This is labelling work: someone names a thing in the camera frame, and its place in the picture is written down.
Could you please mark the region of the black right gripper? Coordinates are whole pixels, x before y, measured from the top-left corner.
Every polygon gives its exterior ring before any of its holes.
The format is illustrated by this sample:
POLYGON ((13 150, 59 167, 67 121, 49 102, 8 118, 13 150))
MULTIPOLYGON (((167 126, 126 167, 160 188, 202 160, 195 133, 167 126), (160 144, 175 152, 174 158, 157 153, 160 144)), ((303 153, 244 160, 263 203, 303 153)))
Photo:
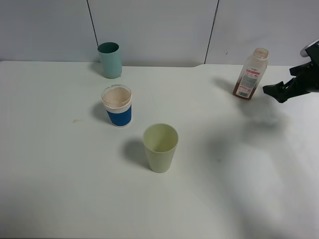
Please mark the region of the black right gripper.
POLYGON ((274 85, 263 86, 263 92, 277 100, 279 103, 284 103, 288 99, 319 92, 319 45, 313 45, 307 49, 310 62, 292 67, 289 69, 290 75, 293 78, 287 82, 279 82, 274 85))

